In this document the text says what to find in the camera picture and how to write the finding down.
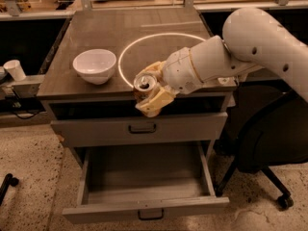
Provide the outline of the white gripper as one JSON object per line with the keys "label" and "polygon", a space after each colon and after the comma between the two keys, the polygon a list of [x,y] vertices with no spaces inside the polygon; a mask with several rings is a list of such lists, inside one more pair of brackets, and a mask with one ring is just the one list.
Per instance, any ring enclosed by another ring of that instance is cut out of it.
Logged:
{"label": "white gripper", "polygon": [[193,68],[190,49],[187,47],[172,53],[166,61],[147,66],[138,75],[144,73],[154,75],[157,80],[163,77],[164,82],[173,89],[158,85],[150,91],[134,90],[137,101],[135,108],[147,117],[157,116],[165,106],[173,102],[176,91],[189,94],[203,86]]}

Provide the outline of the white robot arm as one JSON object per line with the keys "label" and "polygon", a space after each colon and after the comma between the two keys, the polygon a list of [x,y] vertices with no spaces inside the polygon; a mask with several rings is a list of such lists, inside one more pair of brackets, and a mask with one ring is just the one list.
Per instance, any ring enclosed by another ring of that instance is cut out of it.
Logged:
{"label": "white robot arm", "polygon": [[261,67],[308,101],[308,45],[268,13],[241,8],[227,17],[220,37],[184,47],[142,70],[134,79],[136,108],[148,117],[157,116],[177,94]]}

